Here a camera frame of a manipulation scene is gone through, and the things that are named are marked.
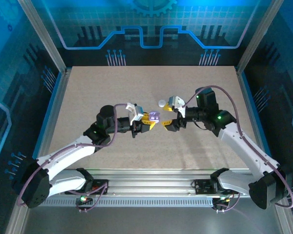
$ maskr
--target cable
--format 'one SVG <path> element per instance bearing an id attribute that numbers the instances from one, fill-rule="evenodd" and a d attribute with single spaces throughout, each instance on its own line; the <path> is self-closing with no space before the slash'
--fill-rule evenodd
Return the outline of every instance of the cable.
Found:
<path id="1" fill-rule="evenodd" d="M 183 108 L 185 108 L 188 104 L 189 104 L 189 102 L 195 97 L 195 96 L 197 96 L 199 93 L 201 93 L 203 90 L 205 90 L 205 89 L 208 89 L 208 88 L 216 88 L 216 89 L 219 89 L 219 90 L 221 90 L 221 91 L 223 91 L 226 95 L 227 95 L 227 97 L 229 98 L 229 100 L 231 101 L 231 103 L 232 103 L 232 106 L 233 106 L 233 108 L 234 108 L 234 112 L 235 112 L 235 118 L 236 118 L 236 124 L 237 124 L 237 127 L 238 127 L 238 132 L 239 132 L 239 134 L 240 134 L 240 136 L 241 136 L 241 138 L 243 139 L 243 141 L 271 168 L 271 169 L 273 169 L 273 171 L 277 174 L 277 176 L 280 178 L 280 180 L 282 181 L 282 183 L 284 184 L 284 186 L 287 188 L 287 190 L 288 190 L 288 193 L 289 193 L 289 195 L 290 195 L 290 197 L 291 197 L 291 205 L 289 205 L 289 206 L 287 206 L 287 205 L 282 205 L 282 204 L 279 204 L 279 203 L 275 203 L 275 205 L 276 206 L 280 206 L 280 207 L 283 207 L 283 208 L 288 208 L 288 209 L 290 209 L 290 208 L 292 208 L 293 207 L 293 192 L 292 192 L 292 190 L 291 190 L 291 188 L 290 188 L 290 186 L 288 185 L 288 183 L 286 182 L 286 180 L 283 178 L 283 176 L 282 176 L 282 174 L 269 162 L 269 161 L 267 161 L 266 159 L 265 159 L 265 157 L 263 156 L 263 155 L 261 155 L 261 153 L 257 150 L 257 149 L 255 149 L 253 146 L 252 146 L 252 144 L 243 136 L 243 133 L 242 133 L 242 129 L 241 129 L 241 125 L 240 125 L 240 120 L 239 120 L 239 114 L 238 114 L 238 110 L 237 110 L 237 108 L 236 108 L 236 105 L 235 105 L 235 103 L 234 103 L 234 101 L 233 101 L 233 99 L 232 99 L 232 97 L 229 95 L 229 93 L 225 90 L 225 89 L 223 89 L 222 87 L 219 87 L 219 86 L 217 86 L 217 85 L 208 85 L 208 86 L 205 86 L 205 87 L 203 87 L 203 88 L 201 88 L 198 92 L 196 92 L 190 99 L 189 99 L 189 101 L 187 101 L 186 103 L 185 103 L 185 105 L 183 105 L 182 107 Z"/>
<path id="2" fill-rule="evenodd" d="M 79 212 L 80 213 L 81 212 L 86 212 L 87 213 L 88 211 L 91 211 L 93 208 L 95 208 L 97 206 L 99 200 L 101 199 L 102 195 L 104 194 L 106 188 L 107 188 L 107 183 L 105 183 L 104 185 L 102 185 L 100 188 L 97 188 L 97 189 L 91 191 L 90 193 L 84 193 L 84 194 L 82 194 L 82 193 L 74 192 L 73 194 L 77 194 L 77 195 L 87 195 L 87 194 L 90 195 L 90 194 L 95 193 L 95 192 L 99 191 L 100 189 L 102 189 L 102 192 L 101 192 L 100 196 L 98 197 L 98 199 L 96 200 L 96 202 L 91 207 L 81 209 L 78 205 L 76 205 L 76 208 L 79 210 Z"/>
<path id="3" fill-rule="evenodd" d="M 232 193 L 232 198 L 229 197 L 228 206 L 230 205 L 232 199 L 234 199 L 234 192 Z"/>
<path id="4" fill-rule="evenodd" d="M 226 206 L 226 205 L 224 205 L 224 204 L 218 204 L 218 206 L 222 206 L 222 207 L 228 207 L 228 206 Z M 261 234 L 264 234 L 264 232 L 257 226 L 257 223 L 256 222 L 254 222 L 250 217 L 248 217 L 245 213 L 243 213 L 242 211 L 240 211 L 240 210 L 237 210 L 237 209 L 235 209 L 235 208 L 233 208 L 232 207 L 232 210 L 234 210 L 234 211 L 236 211 L 236 212 L 238 212 L 240 215 L 243 215 L 246 219 L 248 219 L 249 220 L 249 222 L 251 222 L 252 224 L 253 224 L 253 226 L 261 233 Z"/>
<path id="5" fill-rule="evenodd" d="M 118 130 L 118 122 L 117 122 L 117 113 L 116 113 L 116 107 L 118 106 L 127 106 L 126 104 L 116 104 L 114 106 L 114 122 L 115 122 L 115 130 L 114 130 L 114 135 L 112 137 L 112 140 L 106 144 L 106 145 L 93 145 L 93 144 L 73 144 L 73 145 L 70 145 L 70 146 L 67 146 L 59 151 L 57 151 L 54 155 L 52 155 L 49 159 L 47 159 L 43 164 L 40 165 L 40 167 L 38 167 L 34 172 L 33 174 L 28 178 L 28 180 L 25 182 L 24 186 L 22 187 L 21 191 L 20 191 L 20 194 L 18 196 L 18 199 L 17 199 L 17 205 L 18 206 L 25 206 L 25 203 L 22 202 L 21 198 L 22 196 L 24 195 L 24 192 L 27 188 L 27 186 L 29 185 L 29 183 L 31 182 L 31 180 L 34 178 L 34 176 L 38 173 L 38 171 L 40 171 L 40 169 L 42 169 L 45 165 L 47 165 L 48 163 L 50 163 L 56 156 L 58 156 L 59 154 L 67 151 L 67 150 L 70 150 L 72 148 L 77 148 L 79 146 L 81 147 L 85 147 L 85 146 L 92 146 L 92 147 L 98 147 L 98 148 L 105 148 L 107 146 L 110 146 L 113 142 L 114 142 L 114 139 L 116 137 L 116 134 L 117 134 L 117 130 Z"/>
<path id="6" fill-rule="evenodd" d="M 196 122 L 193 122 L 194 124 L 195 124 L 195 126 L 197 126 L 199 129 L 201 129 L 201 130 L 207 130 L 207 128 L 201 128 Z"/>
<path id="7" fill-rule="evenodd" d="M 224 210 L 224 212 L 227 212 L 229 210 L 232 210 L 236 206 L 236 204 L 238 204 L 238 202 L 240 200 L 240 197 L 241 197 L 241 194 L 239 193 L 238 198 L 235 201 L 235 203 L 232 206 L 230 206 L 230 207 L 229 206 L 226 206 L 227 208 Z"/>

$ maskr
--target glass panel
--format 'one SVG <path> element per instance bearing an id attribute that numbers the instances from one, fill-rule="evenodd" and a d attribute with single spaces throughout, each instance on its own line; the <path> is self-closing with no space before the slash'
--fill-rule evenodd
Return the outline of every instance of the glass panel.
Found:
<path id="1" fill-rule="evenodd" d="M 67 66 L 237 65 L 269 0 L 33 0 Z"/>
<path id="2" fill-rule="evenodd" d="M 16 199 L 11 154 L 32 156 L 57 75 L 18 2 L 0 1 L 0 233 Z"/>
<path id="3" fill-rule="evenodd" d="M 285 0 L 245 69 L 272 157 L 293 169 L 293 1 Z"/>

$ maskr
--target white robotic arm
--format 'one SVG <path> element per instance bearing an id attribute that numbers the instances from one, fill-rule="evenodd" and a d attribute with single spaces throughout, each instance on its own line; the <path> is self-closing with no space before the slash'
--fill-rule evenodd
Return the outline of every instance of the white robotic arm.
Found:
<path id="1" fill-rule="evenodd" d="M 29 208 L 40 205 L 54 194 L 71 190 L 82 193 L 92 191 L 94 179 L 86 170 L 64 169 L 108 146 L 110 133 L 131 131 L 135 138 L 138 133 L 152 129 L 155 122 L 149 119 L 149 114 L 144 113 L 142 107 L 131 103 L 124 106 L 129 110 L 128 117 L 115 119 L 114 107 L 104 106 L 97 115 L 97 121 L 78 139 L 37 160 L 23 160 L 12 180 L 12 188 Z"/>
<path id="2" fill-rule="evenodd" d="M 236 119 L 227 111 L 219 110 L 215 93 L 211 88 L 202 92 L 196 91 L 197 107 L 187 107 L 180 97 L 170 98 L 164 107 L 168 111 L 176 111 L 177 118 L 162 122 L 168 131 L 177 132 L 186 128 L 188 122 L 203 122 L 221 141 L 228 144 L 250 169 L 251 175 L 236 174 L 223 168 L 211 174 L 215 191 L 227 193 L 236 191 L 249 195 L 254 203 L 266 209 L 284 198 L 288 191 L 275 170 L 284 177 L 288 184 L 292 180 L 292 172 L 263 152 L 243 131 L 240 135 Z"/>

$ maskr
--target small purple object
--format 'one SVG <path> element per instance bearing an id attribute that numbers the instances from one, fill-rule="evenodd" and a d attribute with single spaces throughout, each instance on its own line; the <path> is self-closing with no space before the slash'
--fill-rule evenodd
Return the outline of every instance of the small purple object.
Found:
<path id="1" fill-rule="evenodd" d="M 151 111 L 148 114 L 148 120 L 158 123 L 160 121 L 160 113 L 157 111 Z"/>

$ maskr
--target beige work surface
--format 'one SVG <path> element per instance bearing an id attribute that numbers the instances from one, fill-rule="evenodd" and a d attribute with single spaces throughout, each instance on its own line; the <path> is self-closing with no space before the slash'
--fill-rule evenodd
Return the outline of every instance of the beige work surface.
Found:
<path id="1" fill-rule="evenodd" d="M 73 142 L 96 121 L 104 105 L 137 103 L 145 112 L 159 111 L 161 120 L 176 118 L 165 112 L 158 101 L 180 96 L 187 101 L 199 87 L 219 85 L 234 99 L 243 130 L 254 139 L 254 133 L 242 97 L 234 67 L 229 66 L 122 66 L 73 67 L 56 123 L 49 152 Z M 215 90 L 220 109 L 234 115 L 229 99 Z M 195 106 L 193 100 L 189 106 Z M 126 117 L 123 107 L 118 117 Z M 235 152 L 193 123 L 174 133 L 161 124 L 135 139 L 131 132 L 117 134 L 110 147 L 85 157 L 70 168 L 87 169 L 219 169 L 246 168 Z"/>

